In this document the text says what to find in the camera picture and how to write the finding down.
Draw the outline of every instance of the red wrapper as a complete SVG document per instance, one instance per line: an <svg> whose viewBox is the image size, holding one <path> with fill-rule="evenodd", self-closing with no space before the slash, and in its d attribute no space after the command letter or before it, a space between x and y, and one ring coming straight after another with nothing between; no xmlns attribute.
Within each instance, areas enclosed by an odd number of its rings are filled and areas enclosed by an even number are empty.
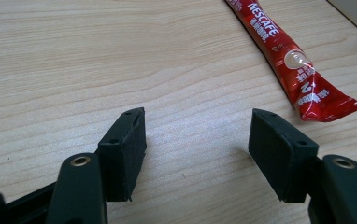
<svg viewBox="0 0 357 224"><path fill-rule="evenodd" d="M257 0L225 0L272 66L301 120L329 122L357 111L357 101L335 88Z"/></svg>

